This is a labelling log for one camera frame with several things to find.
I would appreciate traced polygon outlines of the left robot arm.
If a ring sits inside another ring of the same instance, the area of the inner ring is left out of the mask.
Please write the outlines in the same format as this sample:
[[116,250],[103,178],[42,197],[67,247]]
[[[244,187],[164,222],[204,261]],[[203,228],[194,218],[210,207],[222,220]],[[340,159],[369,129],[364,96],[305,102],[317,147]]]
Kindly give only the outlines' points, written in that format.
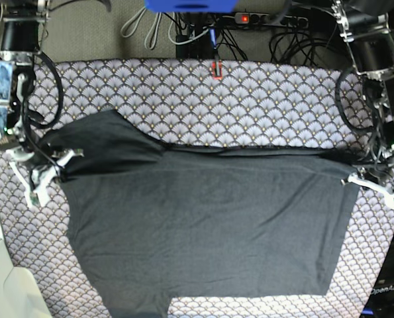
[[[353,183],[382,194],[385,205],[394,209],[394,40],[389,27],[389,12],[394,1],[333,1],[332,12],[340,36],[348,49],[352,65],[336,82],[334,98],[344,124],[356,134],[369,134],[366,158],[343,182]],[[341,98],[342,82],[356,74],[362,79],[362,97],[371,110],[372,125],[356,127],[345,114]]]

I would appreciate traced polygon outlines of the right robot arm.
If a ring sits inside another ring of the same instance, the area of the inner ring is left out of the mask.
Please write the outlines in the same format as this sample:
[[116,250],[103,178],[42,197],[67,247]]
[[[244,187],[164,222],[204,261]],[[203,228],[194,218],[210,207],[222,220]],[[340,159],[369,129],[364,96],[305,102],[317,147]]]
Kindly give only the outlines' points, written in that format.
[[[52,128],[64,105],[62,81],[53,61],[43,52],[44,31],[54,10],[50,1],[2,1],[0,10],[0,152],[23,184],[29,207],[43,207],[48,186],[62,180],[68,162],[82,150],[52,148],[42,144],[35,129]],[[29,107],[34,93],[36,60],[50,70],[58,91],[54,117],[45,118]]]

